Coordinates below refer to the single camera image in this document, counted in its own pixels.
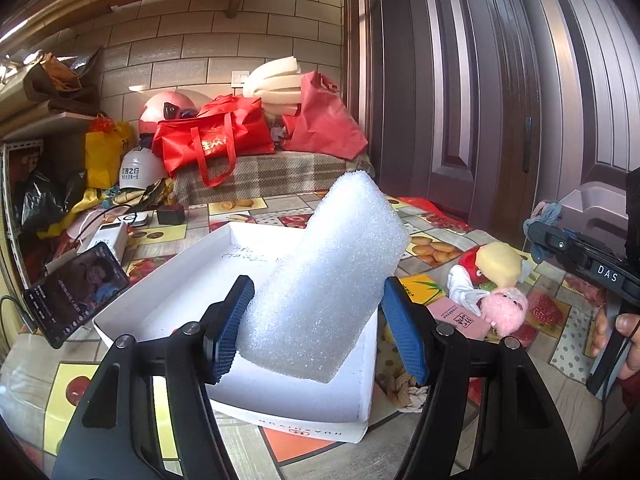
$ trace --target metal bolt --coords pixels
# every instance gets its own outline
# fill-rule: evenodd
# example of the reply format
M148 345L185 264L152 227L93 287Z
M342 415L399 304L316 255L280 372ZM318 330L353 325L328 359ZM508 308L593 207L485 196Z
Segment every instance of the metal bolt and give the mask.
M449 323L439 323L436 327L436 332L440 335L452 335L454 330Z
M200 330L200 324L197 321L191 321L190 323L187 323L182 329L182 331L186 335L193 335L197 333L198 330Z
M136 338L129 334L121 335L116 339L116 346L118 348L126 348L127 346L133 345L136 342Z
M516 338L511 336L504 338L504 344L511 350L517 350L518 348L520 348L520 342Z

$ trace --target pink helmet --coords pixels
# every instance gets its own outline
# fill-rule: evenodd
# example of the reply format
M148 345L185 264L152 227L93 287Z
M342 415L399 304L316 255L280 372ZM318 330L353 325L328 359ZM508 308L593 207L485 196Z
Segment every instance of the pink helmet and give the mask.
M165 103L177 108L177 110L171 110L172 116L166 116L164 112ZM180 119L181 114L187 110L193 111L191 116L194 116L198 111L196 105L186 95L180 92L160 92L146 102L138 121L138 132L140 134L154 134L158 127L158 121Z

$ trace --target pink card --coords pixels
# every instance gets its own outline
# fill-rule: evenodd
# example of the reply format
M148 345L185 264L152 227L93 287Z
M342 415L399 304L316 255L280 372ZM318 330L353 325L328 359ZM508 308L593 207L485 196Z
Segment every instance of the pink card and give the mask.
M484 319L449 298L440 298L428 304L427 308L435 319L451 323L469 339L482 340L491 328Z

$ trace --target red tote bag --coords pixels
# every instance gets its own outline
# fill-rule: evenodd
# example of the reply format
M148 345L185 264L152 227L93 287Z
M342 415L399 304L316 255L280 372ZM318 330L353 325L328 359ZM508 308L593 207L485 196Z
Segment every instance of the red tote bag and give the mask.
M367 146L367 138L338 94L338 87L318 72L302 78L298 117L283 116L289 139L280 143L290 152L311 152L353 160Z
M202 181L215 187L234 172L237 156L273 153L274 147L262 101L226 95L204 105L193 119L159 121L151 151L162 158L171 176L197 162ZM210 179L206 158L214 156L226 156L229 165Z

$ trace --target plaid cloth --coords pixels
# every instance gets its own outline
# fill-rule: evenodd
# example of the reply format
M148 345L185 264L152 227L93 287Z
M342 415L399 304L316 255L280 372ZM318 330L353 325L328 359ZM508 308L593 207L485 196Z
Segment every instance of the plaid cloth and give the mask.
M209 174L222 173L226 158L208 158ZM364 170L374 176L367 155L343 160L320 153L276 152L269 155L239 156L234 174L217 187L202 182L196 164L180 168L175 176L174 194L183 205L242 200L328 189L347 171Z

